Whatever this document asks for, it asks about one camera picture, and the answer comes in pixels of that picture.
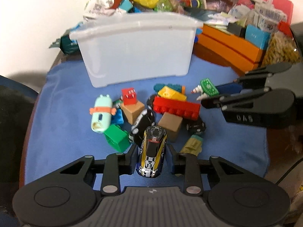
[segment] red block with teeth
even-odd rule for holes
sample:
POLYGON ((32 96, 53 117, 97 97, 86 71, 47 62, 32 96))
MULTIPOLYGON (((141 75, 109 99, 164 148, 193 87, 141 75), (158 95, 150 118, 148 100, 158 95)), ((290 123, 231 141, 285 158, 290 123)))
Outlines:
POLYGON ((137 94, 134 88, 122 89, 122 100, 124 105, 134 105, 137 103, 137 94))

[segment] green toy block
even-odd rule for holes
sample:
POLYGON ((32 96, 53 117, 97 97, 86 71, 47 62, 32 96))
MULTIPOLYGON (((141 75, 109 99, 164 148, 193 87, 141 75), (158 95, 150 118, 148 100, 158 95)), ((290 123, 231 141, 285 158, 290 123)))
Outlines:
POLYGON ((208 94, 209 96, 215 96, 219 94, 217 88, 213 85, 213 83, 209 80, 209 78, 202 79, 200 82, 203 92, 208 94))
POLYGON ((110 125, 104 135, 109 145, 118 152, 124 152, 129 147, 128 133, 118 125, 110 125))

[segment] white wall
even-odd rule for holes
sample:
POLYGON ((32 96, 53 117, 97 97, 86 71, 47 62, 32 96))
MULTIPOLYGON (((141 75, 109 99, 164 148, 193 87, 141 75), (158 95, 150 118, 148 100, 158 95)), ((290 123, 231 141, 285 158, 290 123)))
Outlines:
MULTIPOLYGON (((35 78, 43 79, 59 52, 48 46, 81 20, 87 1, 0 0, 0 75, 39 90, 35 78)), ((303 0, 292 1, 293 23, 301 22, 303 0)))

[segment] yellow and black toy car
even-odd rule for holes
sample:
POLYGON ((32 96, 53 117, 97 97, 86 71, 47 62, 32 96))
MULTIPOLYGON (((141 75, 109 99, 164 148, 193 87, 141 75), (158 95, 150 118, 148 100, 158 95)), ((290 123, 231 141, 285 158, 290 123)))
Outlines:
POLYGON ((167 131, 160 126, 150 126, 144 132, 136 170, 143 177, 155 178, 161 174, 167 131))

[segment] mint green toy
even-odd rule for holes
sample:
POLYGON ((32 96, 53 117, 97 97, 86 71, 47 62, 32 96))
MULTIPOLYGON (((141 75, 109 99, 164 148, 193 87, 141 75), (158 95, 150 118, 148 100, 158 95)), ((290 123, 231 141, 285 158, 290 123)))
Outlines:
POLYGON ((100 95, 95 101, 93 108, 89 109, 91 117, 91 129, 97 133, 103 133, 110 126, 112 115, 116 114, 116 109, 112 108, 113 102, 109 95, 100 95))
POLYGON ((121 130, 118 125, 111 125, 104 135, 109 145, 118 152, 124 152, 129 147, 127 131, 121 130))

